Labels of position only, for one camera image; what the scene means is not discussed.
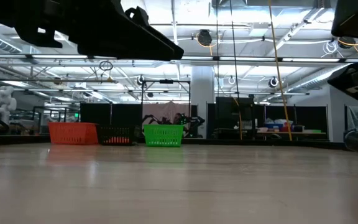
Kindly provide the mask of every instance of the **floor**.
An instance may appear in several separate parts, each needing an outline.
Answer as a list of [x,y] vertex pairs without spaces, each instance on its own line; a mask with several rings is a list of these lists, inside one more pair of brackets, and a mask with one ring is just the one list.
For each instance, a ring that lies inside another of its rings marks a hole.
[[358,154],[0,146],[0,223],[358,223]]

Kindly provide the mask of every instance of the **laundry basket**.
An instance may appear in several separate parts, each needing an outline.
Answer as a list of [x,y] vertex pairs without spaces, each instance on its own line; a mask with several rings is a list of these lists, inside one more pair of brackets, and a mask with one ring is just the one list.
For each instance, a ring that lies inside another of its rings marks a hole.
[[180,147],[183,125],[145,124],[144,135],[147,146]]
[[131,146],[137,142],[140,134],[139,126],[99,125],[97,130],[99,144],[105,146]]
[[93,123],[49,122],[52,144],[97,144],[98,135]]

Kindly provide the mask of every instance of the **white robot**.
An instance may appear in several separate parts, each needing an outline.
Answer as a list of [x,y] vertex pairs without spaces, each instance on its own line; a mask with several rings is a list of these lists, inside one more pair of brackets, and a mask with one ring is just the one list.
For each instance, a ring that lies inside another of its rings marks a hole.
[[11,111],[16,110],[16,99],[12,98],[14,89],[11,86],[0,88],[0,120],[9,124]]

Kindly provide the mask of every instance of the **white column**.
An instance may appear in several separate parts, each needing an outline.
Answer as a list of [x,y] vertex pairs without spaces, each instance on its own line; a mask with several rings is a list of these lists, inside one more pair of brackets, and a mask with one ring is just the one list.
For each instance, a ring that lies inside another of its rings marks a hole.
[[[213,67],[192,67],[191,105],[198,105],[198,116],[206,120],[207,103],[214,103]],[[206,122],[198,128],[198,134],[206,138]]]

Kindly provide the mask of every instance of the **orange basket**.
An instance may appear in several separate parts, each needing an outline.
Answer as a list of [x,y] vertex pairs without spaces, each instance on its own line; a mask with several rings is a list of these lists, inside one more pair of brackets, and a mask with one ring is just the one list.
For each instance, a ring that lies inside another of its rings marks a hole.
[[49,122],[52,144],[97,144],[98,135],[93,123]]

